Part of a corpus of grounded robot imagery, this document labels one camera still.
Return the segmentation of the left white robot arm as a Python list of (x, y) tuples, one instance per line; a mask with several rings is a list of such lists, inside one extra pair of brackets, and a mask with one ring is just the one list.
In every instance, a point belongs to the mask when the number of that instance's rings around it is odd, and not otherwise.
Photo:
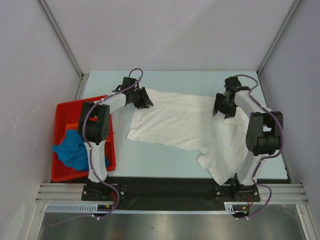
[(82, 104), (77, 132), (84, 141), (89, 166), (88, 180), (81, 196), (83, 201), (104, 201), (111, 193), (117, 192), (115, 187), (106, 183), (105, 144), (110, 134), (111, 114), (129, 104), (136, 109), (153, 106), (146, 88), (140, 85), (141, 80), (141, 76), (124, 77), (122, 84), (110, 95)]

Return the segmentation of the white t shirt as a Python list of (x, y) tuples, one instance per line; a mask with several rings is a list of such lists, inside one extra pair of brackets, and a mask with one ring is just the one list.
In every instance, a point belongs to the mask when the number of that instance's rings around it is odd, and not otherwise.
[(235, 117), (213, 116), (214, 97), (147, 89), (153, 106), (134, 111), (127, 138), (200, 151), (198, 163), (224, 184), (247, 156), (249, 118), (241, 108)]

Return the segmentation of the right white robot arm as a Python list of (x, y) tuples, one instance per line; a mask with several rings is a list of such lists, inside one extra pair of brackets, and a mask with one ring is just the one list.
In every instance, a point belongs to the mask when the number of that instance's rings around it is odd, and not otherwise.
[(253, 96), (253, 89), (244, 86), (239, 75), (224, 81), (224, 93), (217, 93), (212, 114), (223, 114), (224, 119), (236, 116), (241, 108), (249, 122), (245, 135), (247, 156), (242, 167), (232, 178), (229, 186), (214, 190), (216, 202), (260, 201), (257, 174), (267, 159), (279, 156), (284, 147), (283, 114), (272, 111), (259, 103)]

